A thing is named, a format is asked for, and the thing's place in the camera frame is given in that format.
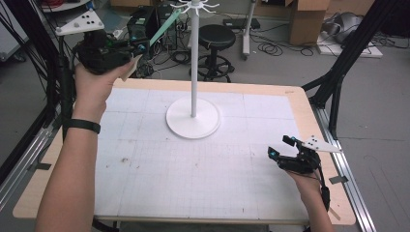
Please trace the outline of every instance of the black stool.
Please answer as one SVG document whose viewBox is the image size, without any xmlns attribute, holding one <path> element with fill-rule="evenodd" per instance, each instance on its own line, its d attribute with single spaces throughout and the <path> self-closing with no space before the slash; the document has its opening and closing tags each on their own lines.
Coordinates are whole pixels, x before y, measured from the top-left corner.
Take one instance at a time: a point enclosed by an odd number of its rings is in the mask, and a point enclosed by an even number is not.
<svg viewBox="0 0 410 232">
<path fill-rule="evenodd" d="M 198 74 L 204 77 L 204 81 L 214 80 L 214 78 L 226 77 L 228 83 L 231 82 L 229 73 L 235 68 L 224 57 L 218 55 L 236 41 L 236 36 L 229 28 L 222 25 L 206 25 L 199 28 L 199 44 L 211 49 L 211 55 L 204 55 L 198 58 L 198 63 L 205 59 L 205 64 L 198 65 Z"/>
</svg>

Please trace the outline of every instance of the white pole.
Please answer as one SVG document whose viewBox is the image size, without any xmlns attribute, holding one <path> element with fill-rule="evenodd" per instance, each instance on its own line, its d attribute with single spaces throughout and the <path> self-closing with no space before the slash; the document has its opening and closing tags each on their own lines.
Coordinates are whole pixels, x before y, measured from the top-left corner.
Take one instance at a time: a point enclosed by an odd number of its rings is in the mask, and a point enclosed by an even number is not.
<svg viewBox="0 0 410 232">
<path fill-rule="evenodd" d="M 199 0 L 192 0 L 193 6 L 199 5 Z M 191 48 L 190 48 L 190 87 L 191 87 L 191 114 L 192 118 L 196 117 L 196 93 L 197 93 L 197 82 L 198 82 L 198 37 L 199 37 L 199 16 L 198 9 L 191 8 Z"/>
</svg>

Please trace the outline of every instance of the floor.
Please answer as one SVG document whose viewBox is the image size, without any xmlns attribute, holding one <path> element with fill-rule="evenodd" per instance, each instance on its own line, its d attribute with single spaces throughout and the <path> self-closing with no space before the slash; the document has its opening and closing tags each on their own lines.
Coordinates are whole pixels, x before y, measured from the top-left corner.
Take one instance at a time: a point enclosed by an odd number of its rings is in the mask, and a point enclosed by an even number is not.
<svg viewBox="0 0 410 232">
<path fill-rule="evenodd" d="M 122 13 L 110 9 L 98 11 L 106 30 L 118 29 L 126 20 Z M 225 15 L 201 18 L 201 24 L 221 23 Z M 269 18 L 259 19 L 261 30 L 285 22 Z M 271 40 L 286 41 L 287 26 L 267 32 L 253 32 Z M 407 40 L 398 41 L 407 46 Z M 234 83 L 302 86 L 325 74 L 337 59 L 320 55 L 316 48 L 295 51 L 282 46 L 280 56 L 272 56 L 258 49 L 260 43 L 250 43 L 250 57 L 241 58 L 242 38 L 220 55 L 235 66 L 230 75 Z M 337 135 L 350 164 L 366 206 L 378 231 L 410 231 L 410 49 L 378 47 L 381 59 L 359 58 L 347 74 L 341 92 Z M 167 59 L 163 52 L 156 63 Z M 155 65 L 151 77 L 155 79 L 189 80 L 189 66 L 168 60 Z M 44 106 L 44 91 L 40 81 L 32 75 L 29 62 L 8 61 L 0 64 L 0 163 L 11 152 Z M 15 190 L 14 196 L 0 212 L 2 231 L 32 231 L 34 220 L 17 219 L 13 207 L 30 179 L 31 173 Z M 299 226 L 273 226 L 272 231 L 302 231 Z M 361 231 L 358 224 L 338 226 L 337 231 Z"/>
</svg>

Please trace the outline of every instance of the person's left hand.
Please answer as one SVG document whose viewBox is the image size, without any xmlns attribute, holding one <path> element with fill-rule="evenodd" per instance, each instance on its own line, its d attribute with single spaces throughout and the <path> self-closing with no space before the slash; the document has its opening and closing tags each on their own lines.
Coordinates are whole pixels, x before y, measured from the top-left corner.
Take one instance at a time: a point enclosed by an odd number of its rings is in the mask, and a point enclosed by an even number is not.
<svg viewBox="0 0 410 232">
<path fill-rule="evenodd" d="M 114 81 L 126 73 L 133 61 L 101 75 L 88 72 L 82 64 L 75 67 L 76 102 L 73 118 L 99 123 L 105 112 Z"/>
</svg>

